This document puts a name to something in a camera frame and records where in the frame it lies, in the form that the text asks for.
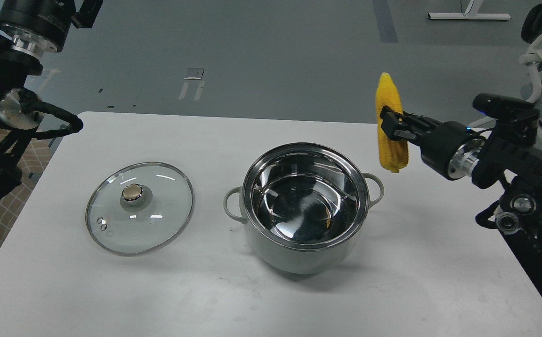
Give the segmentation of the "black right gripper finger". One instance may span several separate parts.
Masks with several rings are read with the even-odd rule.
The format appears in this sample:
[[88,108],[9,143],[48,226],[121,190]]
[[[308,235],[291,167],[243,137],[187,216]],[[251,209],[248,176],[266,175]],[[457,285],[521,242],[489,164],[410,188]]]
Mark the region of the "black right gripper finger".
[[415,141],[416,134],[410,126],[414,119],[412,114],[405,111],[396,112],[388,105],[384,105],[380,111],[381,130],[391,141]]

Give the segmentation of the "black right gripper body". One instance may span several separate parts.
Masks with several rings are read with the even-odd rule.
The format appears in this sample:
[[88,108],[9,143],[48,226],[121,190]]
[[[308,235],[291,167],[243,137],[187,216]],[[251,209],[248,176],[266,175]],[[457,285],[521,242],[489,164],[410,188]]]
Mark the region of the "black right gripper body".
[[412,141],[421,159],[449,181],[469,176],[479,152],[479,134],[455,121],[439,122],[431,117],[410,114]]

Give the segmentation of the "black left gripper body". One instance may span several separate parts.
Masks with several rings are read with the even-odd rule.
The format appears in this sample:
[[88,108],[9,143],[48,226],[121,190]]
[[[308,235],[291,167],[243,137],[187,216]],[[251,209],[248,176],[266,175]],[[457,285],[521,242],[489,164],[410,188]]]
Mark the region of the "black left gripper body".
[[12,48],[18,51],[61,52],[75,13],[73,0],[6,0],[0,30],[12,37]]

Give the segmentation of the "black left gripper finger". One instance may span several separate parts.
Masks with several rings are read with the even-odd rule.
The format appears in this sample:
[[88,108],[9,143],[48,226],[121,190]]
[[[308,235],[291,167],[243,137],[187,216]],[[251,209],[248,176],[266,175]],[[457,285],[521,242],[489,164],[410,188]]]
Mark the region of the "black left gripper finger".
[[84,0],[79,11],[72,16],[72,25],[78,29],[92,28],[103,3],[103,0]]

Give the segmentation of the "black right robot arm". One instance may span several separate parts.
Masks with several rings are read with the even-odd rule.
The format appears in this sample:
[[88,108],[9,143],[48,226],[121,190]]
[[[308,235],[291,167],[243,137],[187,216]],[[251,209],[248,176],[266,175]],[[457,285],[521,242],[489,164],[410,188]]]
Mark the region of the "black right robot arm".
[[449,181],[470,177],[503,195],[475,220],[496,229],[542,296],[542,151],[535,147],[539,110],[516,98],[482,93],[473,107],[495,124],[488,137],[455,121],[397,112],[379,103],[380,134],[419,147],[423,162]]

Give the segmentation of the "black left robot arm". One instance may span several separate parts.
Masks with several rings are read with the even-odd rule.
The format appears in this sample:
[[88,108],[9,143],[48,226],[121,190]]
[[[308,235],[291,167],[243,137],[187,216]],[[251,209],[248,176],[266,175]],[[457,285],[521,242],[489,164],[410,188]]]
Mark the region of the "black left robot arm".
[[25,87],[48,52],[63,50],[73,26],[89,29],[103,2],[6,0],[0,9],[0,248],[43,173],[48,140],[78,133],[82,120]]

